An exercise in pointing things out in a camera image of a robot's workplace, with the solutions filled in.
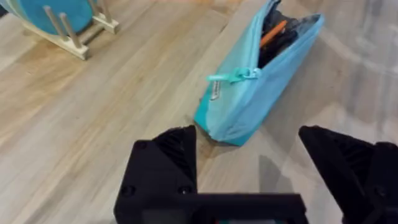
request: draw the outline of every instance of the black 3d printed part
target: black 3d printed part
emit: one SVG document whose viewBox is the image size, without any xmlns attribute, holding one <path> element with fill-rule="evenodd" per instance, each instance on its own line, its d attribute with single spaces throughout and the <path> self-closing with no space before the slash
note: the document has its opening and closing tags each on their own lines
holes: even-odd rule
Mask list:
<svg viewBox="0 0 398 224">
<path fill-rule="evenodd" d="M 398 223 L 398 147 L 318 126 L 300 138 L 344 213 L 346 224 Z"/>
<path fill-rule="evenodd" d="M 118 224 L 214 224 L 219 220 L 283 220 L 306 224 L 297 194 L 198 194 L 194 126 L 137 141 L 114 214 Z"/>
</svg>

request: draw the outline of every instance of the plate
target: plate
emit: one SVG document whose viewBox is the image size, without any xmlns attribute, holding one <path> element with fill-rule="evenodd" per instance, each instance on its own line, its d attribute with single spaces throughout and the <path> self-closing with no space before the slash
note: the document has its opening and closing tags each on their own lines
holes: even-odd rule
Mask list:
<svg viewBox="0 0 398 224">
<path fill-rule="evenodd" d="M 37 28 L 49 34 L 57 34 L 43 7 L 50 6 L 60 24 L 59 14 L 64 12 L 75 32 L 83 30 L 91 21 L 93 11 L 87 0 L 13 0 L 19 5 L 23 16 Z"/>
</svg>

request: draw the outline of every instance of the zipper pull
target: zipper pull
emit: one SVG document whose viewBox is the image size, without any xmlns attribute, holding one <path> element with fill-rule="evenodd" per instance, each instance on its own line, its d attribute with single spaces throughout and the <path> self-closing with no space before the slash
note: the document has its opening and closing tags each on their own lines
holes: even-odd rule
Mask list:
<svg viewBox="0 0 398 224">
<path fill-rule="evenodd" d="M 207 76 L 208 81 L 229 81 L 230 83 L 241 82 L 244 80 L 257 79 L 260 77 L 261 69 L 254 68 L 235 68 L 233 73 L 215 74 Z"/>
</svg>

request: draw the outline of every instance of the wooden dowel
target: wooden dowel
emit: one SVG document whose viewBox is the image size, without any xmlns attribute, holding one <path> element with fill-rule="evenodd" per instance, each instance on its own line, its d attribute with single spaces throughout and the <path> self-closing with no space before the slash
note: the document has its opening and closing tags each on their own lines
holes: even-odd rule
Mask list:
<svg viewBox="0 0 398 224">
<path fill-rule="evenodd" d="M 93 0 L 87 0 L 87 1 L 91 6 L 91 10 L 93 10 L 94 16 L 98 16 L 98 14 L 100 14 L 100 12 L 98 11 L 97 5 L 94 3 Z"/>
<path fill-rule="evenodd" d="M 75 44 L 75 47 L 77 47 L 78 49 L 81 48 L 81 43 L 80 43 L 78 37 L 76 36 L 75 32 L 73 31 L 72 27 L 70 26 L 67 15 L 64 12 L 61 12 L 60 18 L 61 18 L 63 26 L 65 27 L 70 38 L 72 39 L 73 43 Z"/>
<path fill-rule="evenodd" d="M 106 22 L 112 22 L 111 13 L 106 5 L 106 0 L 99 0 L 99 3 L 101 4 L 102 12 L 105 15 Z"/>
<path fill-rule="evenodd" d="M 44 6 L 44 11 L 47 14 L 47 16 L 50 18 L 50 21 L 52 23 L 52 25 L 54 26 L 55 30 L 57 31 L 58 35 L 62 38 L 63 41 L 67 41 L 68 38 L 65 35 L 65 33 L 63 32 L 60 24 L 58 23 L 57 19 L 55 18 L 54 13 L 51 10 L 50 6 Z"/>
</svg>

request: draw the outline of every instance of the wooden table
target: wooden table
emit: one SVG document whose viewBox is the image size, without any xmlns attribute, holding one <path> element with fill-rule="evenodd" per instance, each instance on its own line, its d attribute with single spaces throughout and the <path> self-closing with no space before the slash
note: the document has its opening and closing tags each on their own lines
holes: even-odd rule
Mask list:
<svg viewBox="0 0 398 224">
<path fill-rule="evenodd" d="M 266 0 L 118 0 L 121 32 L 81 61 L 0 20 L 0 223 L 115 223 L 132 144 L 192 124 L 212 74 Z M 318 124 L 398 140 L 396 0 L 284 0 L 322 12 L 324 29 L 259 131 L 243 147 L 200 133 L 201 192 L 299 192 L 310 223 L 341 212 L 297 131 Z"/>
</svg>

